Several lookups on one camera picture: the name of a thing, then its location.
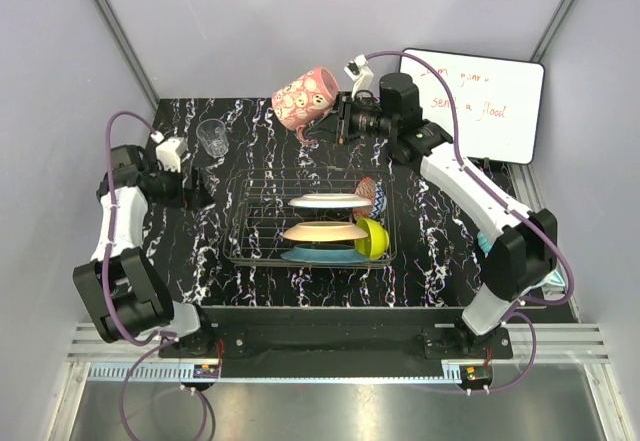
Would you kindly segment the pink mug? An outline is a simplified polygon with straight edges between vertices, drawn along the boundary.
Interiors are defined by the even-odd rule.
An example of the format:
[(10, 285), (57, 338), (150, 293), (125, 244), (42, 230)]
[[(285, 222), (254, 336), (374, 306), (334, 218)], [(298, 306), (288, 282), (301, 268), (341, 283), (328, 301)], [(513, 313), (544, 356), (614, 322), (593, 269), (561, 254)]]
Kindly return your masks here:
[(309, 144), (304, 131), (333, 107), (339, 85), (333, 74), (316, 67), (276, 91), (271, 97), (276, 118), (301, 144)]

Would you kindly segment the clear drinking glass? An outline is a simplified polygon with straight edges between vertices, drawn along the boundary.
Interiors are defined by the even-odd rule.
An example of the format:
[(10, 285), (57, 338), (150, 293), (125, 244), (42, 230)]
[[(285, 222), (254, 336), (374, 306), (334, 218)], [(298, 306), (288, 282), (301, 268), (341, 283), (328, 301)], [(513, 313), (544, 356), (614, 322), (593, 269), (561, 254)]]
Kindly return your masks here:
[(219, 119), (202, 121), (196, 128), (196, 136), (211, 157), (220, 158), (229, 151), (226, 124)]

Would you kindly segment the white watermelon pattern plate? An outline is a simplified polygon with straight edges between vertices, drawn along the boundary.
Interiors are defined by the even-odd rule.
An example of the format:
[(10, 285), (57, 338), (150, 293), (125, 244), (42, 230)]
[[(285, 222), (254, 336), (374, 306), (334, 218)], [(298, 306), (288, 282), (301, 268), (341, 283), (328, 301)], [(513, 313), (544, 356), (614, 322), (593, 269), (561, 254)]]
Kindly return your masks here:
[(289, 205), (308, 209), (370, 208), (370, 199), (353, 193), (307, 193), (293, 198)]

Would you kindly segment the red patterned blue zigzag bowl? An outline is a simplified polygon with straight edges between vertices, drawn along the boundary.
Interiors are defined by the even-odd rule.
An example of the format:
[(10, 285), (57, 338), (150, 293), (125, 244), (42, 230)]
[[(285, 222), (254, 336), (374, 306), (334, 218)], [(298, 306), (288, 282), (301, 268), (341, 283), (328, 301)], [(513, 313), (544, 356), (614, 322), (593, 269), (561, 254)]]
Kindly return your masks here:
[(387, 207), (387, 197), (381, 181), (365, 177), (357, 184), (354, 194), (370, 201), (368, 207), (359, 207), (352, 210), (352, 216), (355, 221), (361, 218), (378, 220), (382, 217)]

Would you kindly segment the black wire dish rack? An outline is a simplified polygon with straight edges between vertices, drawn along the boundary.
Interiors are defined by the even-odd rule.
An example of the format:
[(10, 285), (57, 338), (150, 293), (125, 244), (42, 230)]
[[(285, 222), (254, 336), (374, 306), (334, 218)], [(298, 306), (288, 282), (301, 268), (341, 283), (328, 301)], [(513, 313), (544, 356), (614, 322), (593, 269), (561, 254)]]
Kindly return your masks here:
[[(315, 265), (283, 260), (281, 254), (301, 244), (345, 244), (354, 241), (300, 242), (283, 237), (289, 228), (301, 222), (337, 221), (356, 225), (351, 208), (308, 209), (289, 205), (293, 198), (307, 193), (353, 193), (365, 177), (381, 181), (387, 207), (378, 221), (389, 233), (390, 247), (381, 259), (360, 264)], [(380, 269), (396, 255), (396, 214), (394, 178), (380, 169), (339, 168), (334, 166), (245, 170), (235, 182), (234, 206), (228, 227), (225, 254), (238, 265), (268, 267), (320, 267)]]

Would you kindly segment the orange bird plate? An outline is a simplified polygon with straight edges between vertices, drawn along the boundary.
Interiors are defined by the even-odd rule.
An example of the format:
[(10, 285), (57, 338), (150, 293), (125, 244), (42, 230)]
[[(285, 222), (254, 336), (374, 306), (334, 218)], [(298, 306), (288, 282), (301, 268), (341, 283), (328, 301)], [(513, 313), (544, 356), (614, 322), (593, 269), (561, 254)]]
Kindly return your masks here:
[(283, 237), (300, 242), (336, 242), (364, 239), (367, 232), (349, 222), (309, 221), (301, 222), (283, 233)]

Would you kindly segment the teal scalloped plate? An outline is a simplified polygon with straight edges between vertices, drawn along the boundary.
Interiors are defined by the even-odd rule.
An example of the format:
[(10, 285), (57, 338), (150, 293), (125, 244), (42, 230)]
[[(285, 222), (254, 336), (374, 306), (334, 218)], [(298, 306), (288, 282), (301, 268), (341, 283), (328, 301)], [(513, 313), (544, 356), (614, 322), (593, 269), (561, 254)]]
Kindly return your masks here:
[(283, 260), (315, 265), (360, 264), (369, 258), (345, 244), (301, 244), (281, 254)]

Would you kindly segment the lime green bowl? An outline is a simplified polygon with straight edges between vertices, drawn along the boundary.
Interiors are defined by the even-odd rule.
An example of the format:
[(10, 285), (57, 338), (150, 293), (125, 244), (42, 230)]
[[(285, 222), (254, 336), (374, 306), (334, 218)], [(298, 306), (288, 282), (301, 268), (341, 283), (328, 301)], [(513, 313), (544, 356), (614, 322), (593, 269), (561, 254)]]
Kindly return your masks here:
[(356, 226), (366, 232), (366, 237), (354, 241), (355, 249), (371, 260), (381, 259), (390, 247), (388, 231), (376, 220), (360, 218)]

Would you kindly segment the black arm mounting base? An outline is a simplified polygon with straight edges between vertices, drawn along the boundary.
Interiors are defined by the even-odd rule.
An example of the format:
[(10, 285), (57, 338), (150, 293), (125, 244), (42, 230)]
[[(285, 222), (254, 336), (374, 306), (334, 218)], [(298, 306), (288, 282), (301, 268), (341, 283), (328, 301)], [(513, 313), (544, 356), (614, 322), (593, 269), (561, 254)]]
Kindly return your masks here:
[(513, 357), (508, 331), (474, 335), (460, 308), (206, 307), (210, 336), (195, 347), (185, 342), (160, 351), (163, 358), (255, 359), (272, 353), (400, 351), (429, 360)]

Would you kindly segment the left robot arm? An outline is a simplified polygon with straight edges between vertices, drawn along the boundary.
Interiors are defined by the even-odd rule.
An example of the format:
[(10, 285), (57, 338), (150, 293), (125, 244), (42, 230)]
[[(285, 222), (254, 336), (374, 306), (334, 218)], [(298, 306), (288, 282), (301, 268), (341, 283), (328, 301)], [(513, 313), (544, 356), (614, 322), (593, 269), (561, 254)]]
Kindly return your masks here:
[(172, 299), (143, 250), (148, 208), (200, 209), (212, 199), (198, 170), (185, 175), (182, 138), (155, 149), (123, 145), (108, 151), (106, 174), (97, 190), (102, 206), (98, 245), (73, 282), (99, 336), (107, 343), (141, 344), (144, 336), (170, 339), (167, 353), (203, 357), (215, 347), (210, 318), (191, 303)]

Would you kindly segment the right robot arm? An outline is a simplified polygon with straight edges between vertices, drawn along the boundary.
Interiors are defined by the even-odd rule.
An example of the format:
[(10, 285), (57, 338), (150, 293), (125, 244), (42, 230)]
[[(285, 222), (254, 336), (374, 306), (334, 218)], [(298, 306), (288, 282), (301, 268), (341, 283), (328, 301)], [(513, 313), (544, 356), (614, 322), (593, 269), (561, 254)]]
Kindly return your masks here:
[(418, 166), (420, 175), (444, 191), (487, 239), (481, 287), (453, 335), (460, 354), (480, 355), (490, 344), (489, 333), (510, 317), (517, 301), (555, 271), (560, 259), (556, 217), (546, 209), (532, 211), (464, 158), (454, 137), (423, 116), (410, 75), (383, 76), (377, 97), (359, 83), (340, 90), (324, 68), (310, 76), (302, 84), (310, 120), (301, 134), (340, 145), (365, 134), (387, 138), (393, 158)]

